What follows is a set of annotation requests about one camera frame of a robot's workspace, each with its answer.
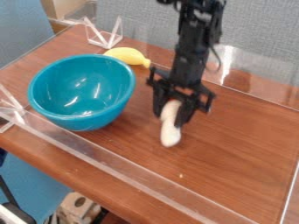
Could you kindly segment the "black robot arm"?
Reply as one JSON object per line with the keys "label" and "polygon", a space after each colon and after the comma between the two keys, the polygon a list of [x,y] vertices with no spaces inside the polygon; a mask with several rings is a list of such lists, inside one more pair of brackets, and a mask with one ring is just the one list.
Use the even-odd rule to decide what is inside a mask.
{"label": "black robot arm", "polygon": [[156,0],[179,12],[179,41],[172,68],[150,68],[147,85],[154,88],[154,114],[162,115],[166,103],[175,99],[182,105],[174,120],[180,128],[196,110],[211,111],[215,94],[203,86],[202,76],[210,52],[220,59],[214,46],[220,42],[222,19],[227,0]]}

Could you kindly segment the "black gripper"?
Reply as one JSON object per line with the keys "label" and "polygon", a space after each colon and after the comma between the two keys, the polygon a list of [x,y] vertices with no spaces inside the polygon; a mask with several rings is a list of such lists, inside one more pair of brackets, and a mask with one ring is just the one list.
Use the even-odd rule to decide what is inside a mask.
{"label": "black gripper", "polygon": [[171,99],[180,101],[182,106],[175,118],[176,128],[192,119],[196,110],[204,113],[211,111],[211,103],[216,95],[200,82],[187,87],[175,85],[170,81],[170,71],[151,66],[146,84],[154,89],[154,114],[156,116],[160,116],[164,104]]}

